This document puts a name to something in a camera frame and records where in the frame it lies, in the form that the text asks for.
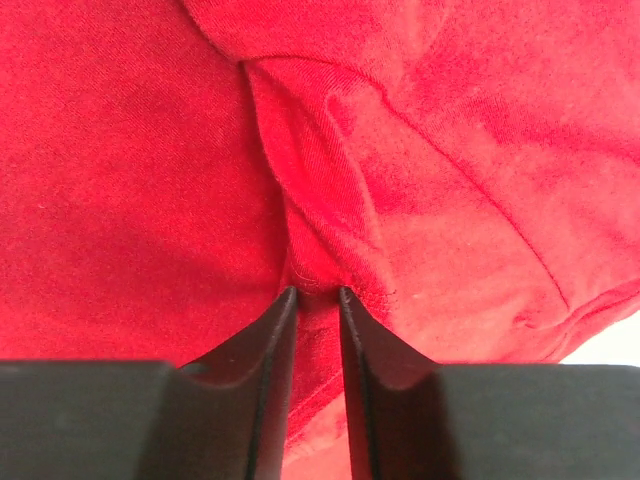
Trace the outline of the dark red t shirt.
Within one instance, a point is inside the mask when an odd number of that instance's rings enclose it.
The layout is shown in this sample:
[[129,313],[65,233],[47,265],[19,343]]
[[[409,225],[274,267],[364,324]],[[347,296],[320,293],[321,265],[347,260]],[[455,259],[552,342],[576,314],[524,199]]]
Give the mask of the dark red t shirt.
[[1,355],[184,364],[300,294],[287,479],[344,479],[337,292],[441,363],[639,308],[635,1],[5,1]]

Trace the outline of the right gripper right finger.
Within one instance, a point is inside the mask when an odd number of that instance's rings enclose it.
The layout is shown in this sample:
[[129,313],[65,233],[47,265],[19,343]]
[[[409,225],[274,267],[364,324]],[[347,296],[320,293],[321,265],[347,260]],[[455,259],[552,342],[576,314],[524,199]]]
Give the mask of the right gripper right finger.
[[635,479],[639,371],[439,364],[340,292],[356,479]]

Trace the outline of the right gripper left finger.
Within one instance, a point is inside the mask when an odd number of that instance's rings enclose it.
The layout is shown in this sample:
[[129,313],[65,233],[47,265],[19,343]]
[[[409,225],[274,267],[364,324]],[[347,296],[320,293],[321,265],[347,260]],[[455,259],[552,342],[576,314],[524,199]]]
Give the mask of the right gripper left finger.
[[6,361],[5,479],[277,479],[297,329],[286,289],[253,323],[183,367]]

